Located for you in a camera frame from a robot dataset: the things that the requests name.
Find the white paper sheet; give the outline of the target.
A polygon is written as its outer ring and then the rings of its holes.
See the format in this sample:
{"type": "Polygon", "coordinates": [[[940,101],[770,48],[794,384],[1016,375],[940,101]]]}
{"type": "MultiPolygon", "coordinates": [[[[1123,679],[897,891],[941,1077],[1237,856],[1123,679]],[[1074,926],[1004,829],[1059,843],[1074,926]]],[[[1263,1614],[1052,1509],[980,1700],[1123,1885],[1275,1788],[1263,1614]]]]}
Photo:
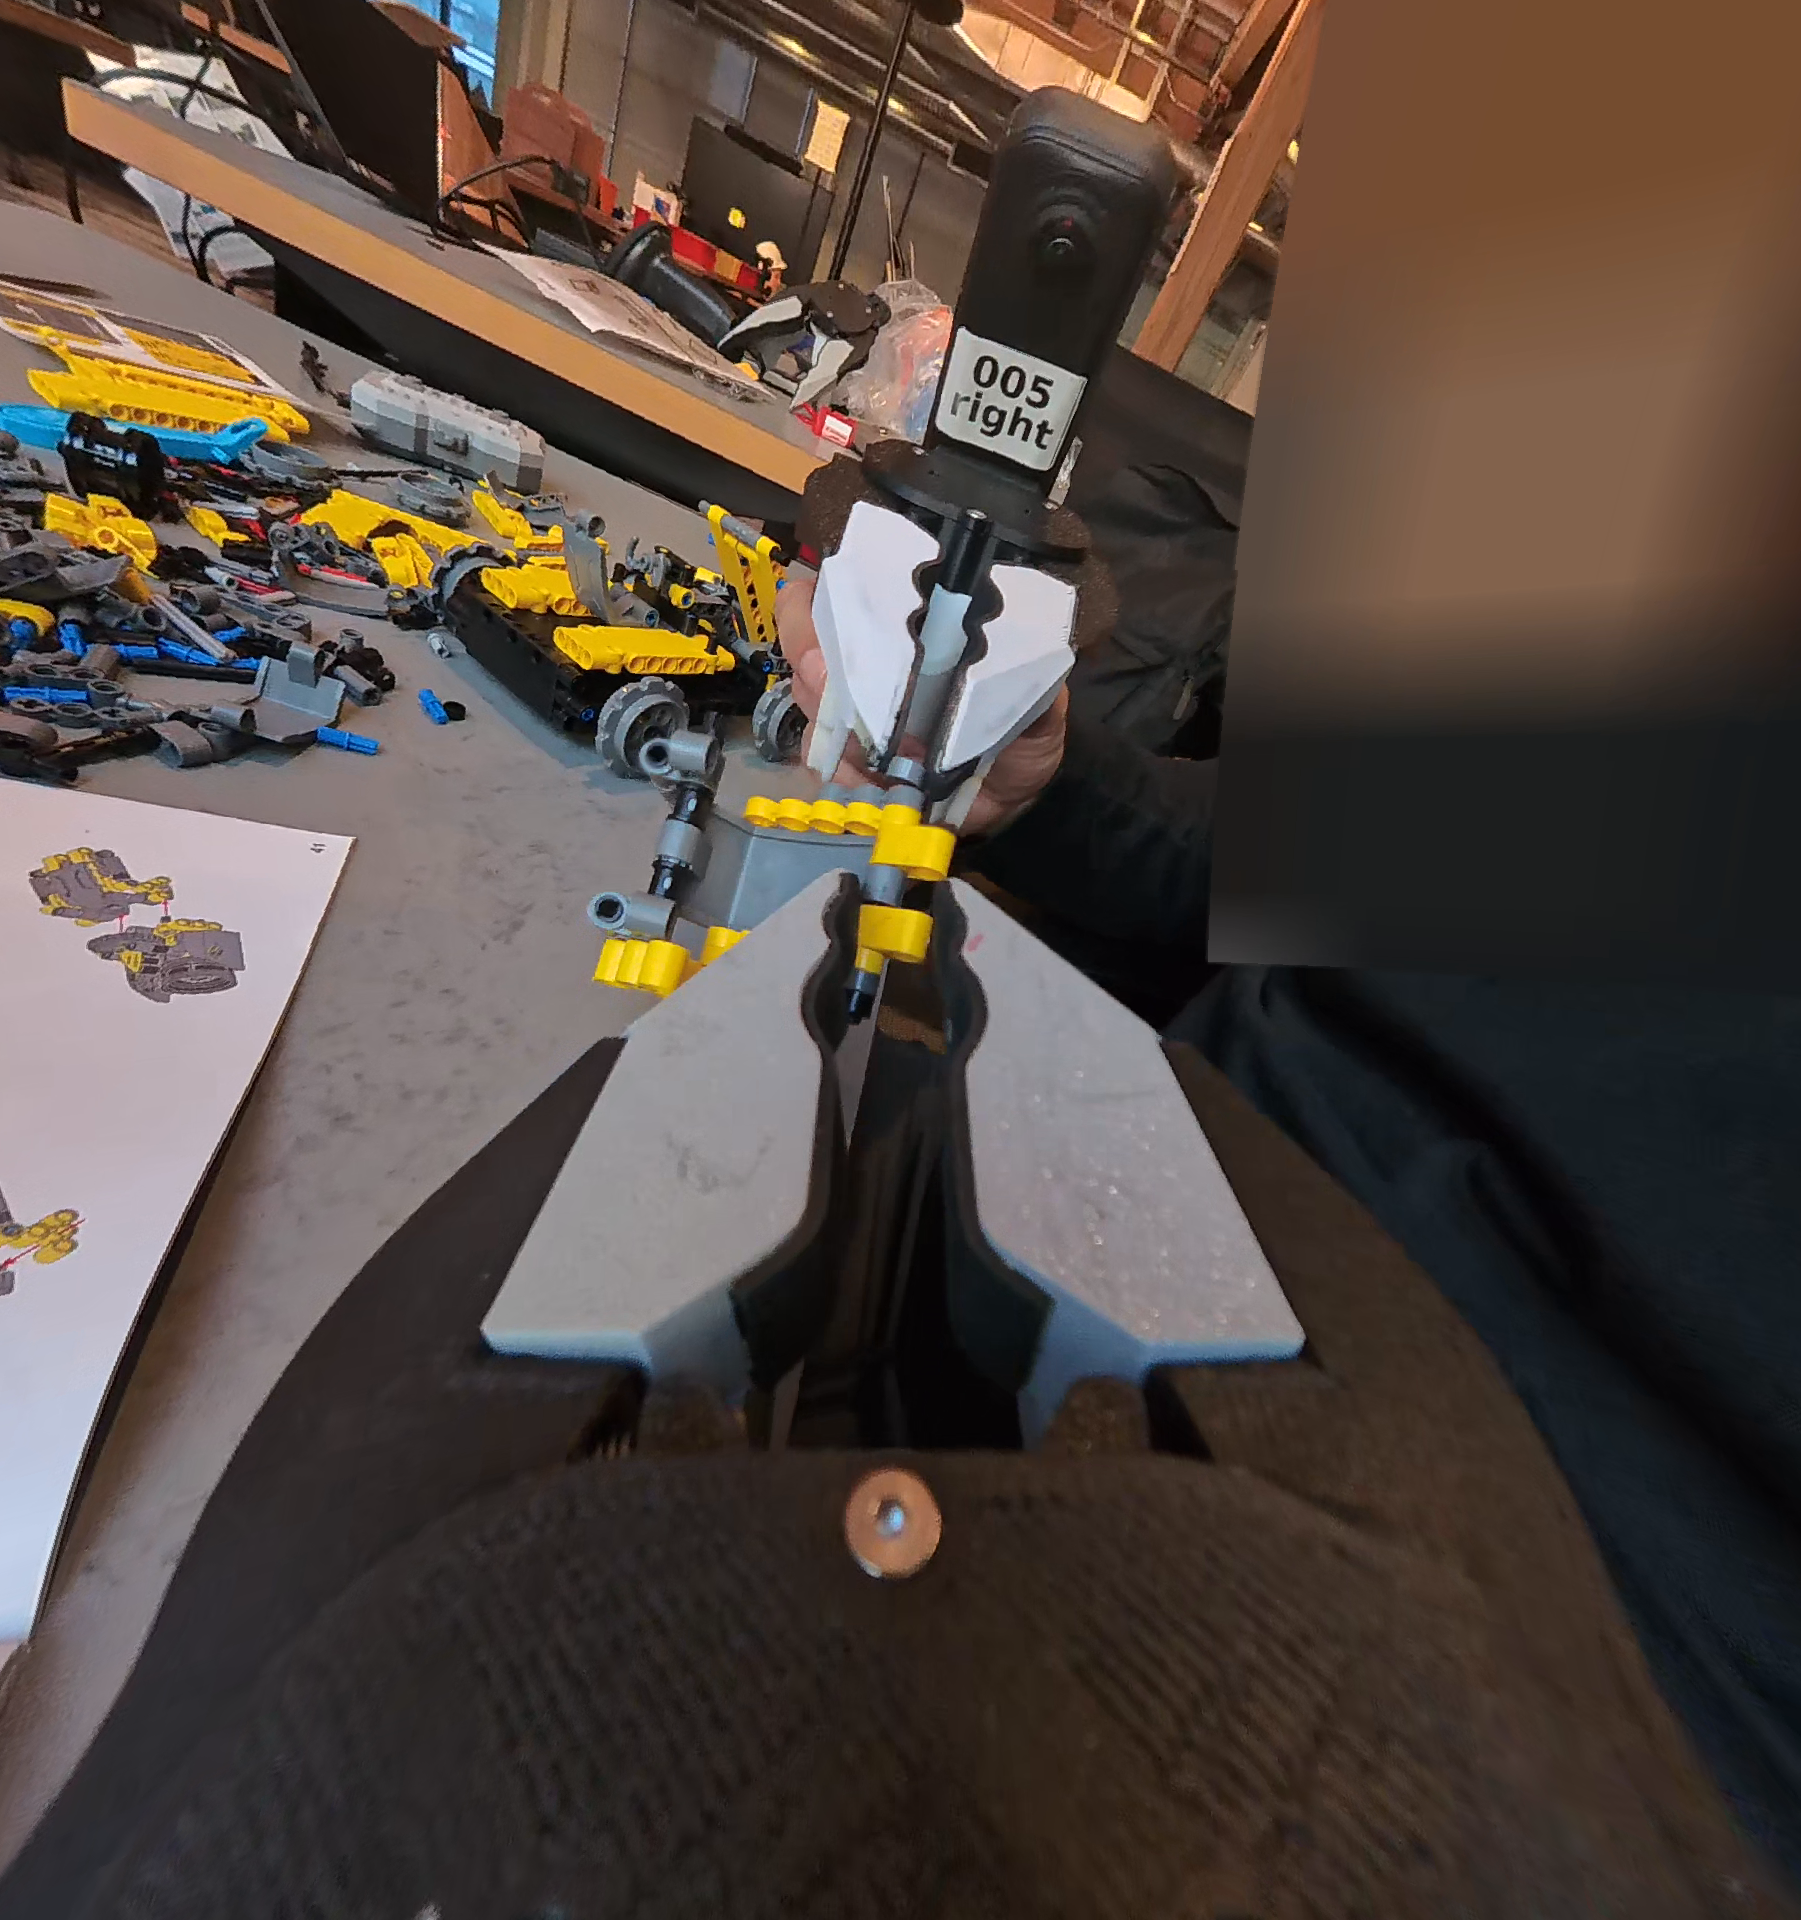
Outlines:
{"type": "Polygon", "coordinates": [[[652,363],[691,373],[697,382],[746,402],[770,405],[782,399],[753,373],[731,363],[715,345],[704,343],[621,281],[534,254],[510,254],[490,245],[481,245],[481,250],[524,278],[543,302],[572,315],[595,343],[642,351],[652,363]]]}

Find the axle with yellow connectors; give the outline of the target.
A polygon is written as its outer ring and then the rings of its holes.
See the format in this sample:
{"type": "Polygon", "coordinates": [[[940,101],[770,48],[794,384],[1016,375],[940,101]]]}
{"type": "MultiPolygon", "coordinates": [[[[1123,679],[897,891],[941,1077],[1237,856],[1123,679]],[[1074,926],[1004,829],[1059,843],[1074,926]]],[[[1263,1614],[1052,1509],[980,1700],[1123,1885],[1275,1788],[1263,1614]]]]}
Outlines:
{"type": "Polygon", "coordinates": [[[925,615],[912,636],[912,679],[876,758],[888,798],[879,806],[862,885],[846,1020],[864,1020],[874,1010],[888,964],[919,964],[929,949],[934,919],[925,907],[910,907],[910,895],[941,882],[952,870],[958,791],[952,776],[935,773],[935,750],[964,674],[973,603],[994,560],[994,534],[980,509],[965,509],[949,522],[940,543],[925,615]]]}

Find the person's right hand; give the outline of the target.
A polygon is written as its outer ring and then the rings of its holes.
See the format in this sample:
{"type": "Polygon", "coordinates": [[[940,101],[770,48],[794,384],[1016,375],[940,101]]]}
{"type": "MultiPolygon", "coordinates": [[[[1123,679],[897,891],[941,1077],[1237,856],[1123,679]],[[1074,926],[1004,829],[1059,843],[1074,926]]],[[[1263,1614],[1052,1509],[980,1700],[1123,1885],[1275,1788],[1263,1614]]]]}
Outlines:
{"type": "MultiPolygon", "coordinates": [[[[819,700],[827,692],[828,667],[819,654],[815,630],[815,588],[818,575],[791,575],[777,588],[774,616],[777,645],[794,677],[794,704],[818,727],[819,700]]],[[[1065,750],[1067,727],[1067,686],[1059,686],[1056,700],[1014,739],[994,765],[985,773],[980,788],[965,806],[964,818],[944,813],[940,823],[952,826],[961,838],[977,838],[1014,823],[1034,798],[1056,780],[1065,750]]],[[[888,788],[885,776],[868,768],[864,749],[846,737],[840,764],[828,776],[850,795],[876,795],[888,788]]]]}

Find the yellow grey brick frame assembly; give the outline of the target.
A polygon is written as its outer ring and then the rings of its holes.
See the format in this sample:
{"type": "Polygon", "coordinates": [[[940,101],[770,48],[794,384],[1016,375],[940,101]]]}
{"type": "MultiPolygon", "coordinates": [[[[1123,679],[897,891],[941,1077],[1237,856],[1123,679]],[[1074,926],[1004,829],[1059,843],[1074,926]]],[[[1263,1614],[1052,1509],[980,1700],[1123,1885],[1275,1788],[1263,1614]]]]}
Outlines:
{"type": "Polygon", "coordinates": [[[606,934],[595,980],[670,995],[828,870],[864,874],[879,826],[876,791],[827,783],[815,801],[749,795],[719,809],[722,739],[649,737],[636,758],[666,795],[645,891],[598,891],[588,919],[606,934]]]}

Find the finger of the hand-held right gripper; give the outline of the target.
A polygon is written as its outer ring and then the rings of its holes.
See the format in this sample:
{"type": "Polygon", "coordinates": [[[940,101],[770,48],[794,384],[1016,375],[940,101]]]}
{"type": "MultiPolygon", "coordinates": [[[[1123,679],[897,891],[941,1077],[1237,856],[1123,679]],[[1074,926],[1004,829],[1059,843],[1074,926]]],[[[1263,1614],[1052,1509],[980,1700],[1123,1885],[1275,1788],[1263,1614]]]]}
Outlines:
{"type": "Polygon", "coordinates": [[[807,722],[807,765],[838,777],[846,739],[859,737],[870,768],[925,788],[929,739],[941,715],[941,615],[919,572],[940,560],[940,540],[910,516],[853,503],[838,552],[818,572],[810,619],[827,667],[807,722]]]}
{"type": "Polygon", "coordinates": [[[1074,667],[1076,588],[1052,572],[996,563],[1001,606],[980,625],[985,651],[964,667],[935,746],[935,773],[977,764],[1022,731],[1074,667]]]}

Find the long blue beam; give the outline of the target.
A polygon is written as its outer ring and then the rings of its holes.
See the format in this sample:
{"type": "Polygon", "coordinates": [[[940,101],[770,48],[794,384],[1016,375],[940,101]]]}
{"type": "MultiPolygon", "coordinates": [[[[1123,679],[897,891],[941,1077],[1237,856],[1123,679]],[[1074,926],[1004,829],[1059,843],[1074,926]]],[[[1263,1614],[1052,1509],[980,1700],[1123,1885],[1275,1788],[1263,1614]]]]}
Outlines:
{"type": "Polygon", "coordinates": [[[77,420],[99,424],[109,431],[139,430],[151,436],[163,455],[178,463],[236,464],[251,448],[267,437],[267,420],[244,418],[218,430],[188,430],[166,424],[120,420],[109,415],[71,415],[50,405],[0,402],[0,431],[35,451],[60,451],[77,420]]]}

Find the idle hand-held gripper device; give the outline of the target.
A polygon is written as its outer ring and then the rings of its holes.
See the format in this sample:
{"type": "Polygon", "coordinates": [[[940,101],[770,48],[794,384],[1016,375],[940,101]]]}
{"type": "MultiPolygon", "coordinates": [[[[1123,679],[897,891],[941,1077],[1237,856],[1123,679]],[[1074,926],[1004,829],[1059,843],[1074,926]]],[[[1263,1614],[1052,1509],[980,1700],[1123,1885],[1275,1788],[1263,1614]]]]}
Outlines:
{"type": "Polygon", "coordinates": [[[783,351],[804,349],[804,373],[791,391],[791,409],[819,402],[846,373],[855,373],[879,327],[888,302],[853,282],[827,281],[783,288],[731,326],[715,349],[731,363],[752,363],[765,378],[783,351]]]}

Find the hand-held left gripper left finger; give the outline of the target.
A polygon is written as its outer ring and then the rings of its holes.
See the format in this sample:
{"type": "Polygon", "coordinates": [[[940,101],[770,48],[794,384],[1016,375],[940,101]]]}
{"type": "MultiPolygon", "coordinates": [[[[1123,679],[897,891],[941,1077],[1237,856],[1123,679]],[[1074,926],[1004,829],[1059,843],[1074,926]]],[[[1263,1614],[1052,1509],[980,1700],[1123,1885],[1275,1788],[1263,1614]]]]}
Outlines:
{"type": "Polygon", "coordinates": [[[844,934],[815,879],[642,1013],[499,1287],[503,1356],[655,1380],[777,1380],[818,1339],[844,1166],[844,934]]]}

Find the heap of large brick parts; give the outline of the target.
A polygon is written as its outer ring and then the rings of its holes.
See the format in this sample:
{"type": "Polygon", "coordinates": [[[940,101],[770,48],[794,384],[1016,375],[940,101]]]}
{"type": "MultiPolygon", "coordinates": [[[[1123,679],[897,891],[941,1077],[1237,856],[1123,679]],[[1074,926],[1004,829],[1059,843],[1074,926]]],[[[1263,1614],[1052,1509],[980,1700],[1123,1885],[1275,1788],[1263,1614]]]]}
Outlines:
{"type": "Polygon", "coordinates": [[[303,436],[261,440],[236,464],[166,455],[166,512],[142,518],[114,499],[75,499],[57,451],[0,431],[0,455],[24,469],[30,452],[47,452],[60,475],[30,499],[30,512],[80,558],[120,560],[142,582],[191,582],[215,563],[239,588],[279,598],[293,575],[311,575],[306,595],[367,603],[367,612],[436,603],[436,567],[461,545],[493,558],[472,528],[472,494],[482,482],[503,490],[499,476],[430,490],[431,470],[336,469],[303,436]]]}

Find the bag of yellow beams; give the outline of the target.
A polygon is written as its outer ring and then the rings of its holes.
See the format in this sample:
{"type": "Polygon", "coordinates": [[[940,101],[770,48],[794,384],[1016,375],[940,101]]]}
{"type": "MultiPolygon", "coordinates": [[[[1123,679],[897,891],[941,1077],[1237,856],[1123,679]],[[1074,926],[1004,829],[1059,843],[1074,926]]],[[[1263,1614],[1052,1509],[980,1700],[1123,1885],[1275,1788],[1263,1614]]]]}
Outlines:
{"type": "Polygon", "coordinates": [[[302,405],[260,363],[194,327],[0,273],[0,332],[45,358],[27,384],[60,412],[203,436],[261,420],[275,445],[311,431],[302,405]]]}

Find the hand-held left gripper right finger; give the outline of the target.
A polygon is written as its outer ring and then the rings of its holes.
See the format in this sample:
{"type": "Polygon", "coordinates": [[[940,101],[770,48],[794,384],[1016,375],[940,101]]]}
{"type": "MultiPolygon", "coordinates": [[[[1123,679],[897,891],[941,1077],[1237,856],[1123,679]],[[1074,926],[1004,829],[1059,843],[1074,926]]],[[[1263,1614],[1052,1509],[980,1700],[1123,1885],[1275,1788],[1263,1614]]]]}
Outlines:
{"type": "Polygon", "coordinates": [[[1286,1362],[1302,1330],[1153,1028],[949,882],[952,1324],[1007,1388],[1286,1362]]]}

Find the black toy wheel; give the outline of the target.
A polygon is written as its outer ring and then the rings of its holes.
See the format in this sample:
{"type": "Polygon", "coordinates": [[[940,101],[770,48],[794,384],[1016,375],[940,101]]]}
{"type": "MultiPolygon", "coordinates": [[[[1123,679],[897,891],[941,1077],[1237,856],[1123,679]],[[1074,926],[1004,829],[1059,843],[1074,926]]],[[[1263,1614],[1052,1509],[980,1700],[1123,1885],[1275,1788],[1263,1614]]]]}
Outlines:
{"type": "Polygon", "coordinates": [[[142,518],[166,512],[166,452],[145,430],[68,415],[57,455],[75,499],[114,499],[142,518]]]}

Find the long background table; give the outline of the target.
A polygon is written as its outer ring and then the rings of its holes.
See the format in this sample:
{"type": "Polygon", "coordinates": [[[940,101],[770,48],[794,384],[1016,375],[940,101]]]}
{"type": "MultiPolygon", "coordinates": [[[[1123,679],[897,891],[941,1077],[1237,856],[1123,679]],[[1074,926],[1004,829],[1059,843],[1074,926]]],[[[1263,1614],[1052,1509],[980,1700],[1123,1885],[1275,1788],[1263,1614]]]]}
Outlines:
{"type": "Polygon", "coordinates": [[[722,396],[688,373],[591,338],[506,263],[449,248],[348,183],[163,109],[62,84],[68,133],[197,200],[260,239],[339,315],[336,343],[396,360],[543,431],[554,448],[683,507],[794,518],[810,475],[859,493],[859,463],[788,415],[722,396]]]}

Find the black handheld device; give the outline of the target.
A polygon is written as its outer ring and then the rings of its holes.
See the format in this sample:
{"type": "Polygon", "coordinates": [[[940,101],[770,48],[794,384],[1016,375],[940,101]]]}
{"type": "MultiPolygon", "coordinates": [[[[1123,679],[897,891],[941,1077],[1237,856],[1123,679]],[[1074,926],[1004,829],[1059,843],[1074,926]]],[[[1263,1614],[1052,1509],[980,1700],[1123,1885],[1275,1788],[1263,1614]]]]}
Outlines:
{"type": "Polygon", "coordinates": [[[674,229],[666,220],[648,220],[628,229],[603,257],[603,273],[648,299],[660,314],[680,323],[706,345],[719,349],[737,326],[737,311],[722,299],[722,293],[677,263],[674,229]]]}

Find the partly built yellow brick vehicle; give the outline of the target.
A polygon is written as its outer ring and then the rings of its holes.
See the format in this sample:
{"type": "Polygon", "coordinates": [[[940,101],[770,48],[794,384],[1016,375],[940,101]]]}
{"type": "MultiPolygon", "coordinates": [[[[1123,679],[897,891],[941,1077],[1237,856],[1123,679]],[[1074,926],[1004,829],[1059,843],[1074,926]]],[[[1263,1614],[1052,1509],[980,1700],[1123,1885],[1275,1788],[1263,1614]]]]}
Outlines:
{"type": "Polygon", "coordinates": [[[493,558],[461,545],[437,560],[437,630],[558,734],[594,739],[621,777],[637,777],[652,737],[725,718],[791,764],[804,715],[777,648],[783,528],[700,512],[709,558],[637,543],[615,558],[598,516],[482,482],[472,528],[493,558]]]}

